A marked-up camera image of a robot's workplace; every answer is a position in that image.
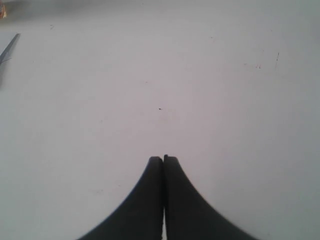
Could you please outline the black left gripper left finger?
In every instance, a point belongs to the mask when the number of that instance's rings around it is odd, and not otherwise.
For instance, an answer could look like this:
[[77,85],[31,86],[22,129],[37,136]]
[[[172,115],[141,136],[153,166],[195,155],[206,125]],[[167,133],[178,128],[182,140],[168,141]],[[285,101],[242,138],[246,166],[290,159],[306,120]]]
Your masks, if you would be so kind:
[[81,240],[161,240],[164,220],[164,165],[153,156],[126,199]]

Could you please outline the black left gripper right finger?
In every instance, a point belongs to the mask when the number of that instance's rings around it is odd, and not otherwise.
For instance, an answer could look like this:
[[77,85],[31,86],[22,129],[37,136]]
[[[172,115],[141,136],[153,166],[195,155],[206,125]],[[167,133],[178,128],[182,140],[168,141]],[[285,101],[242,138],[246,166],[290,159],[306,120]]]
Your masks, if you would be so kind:
[[224,218],[192,185],[178,159],[165,155],[165,226],[168,240],[253,240]]

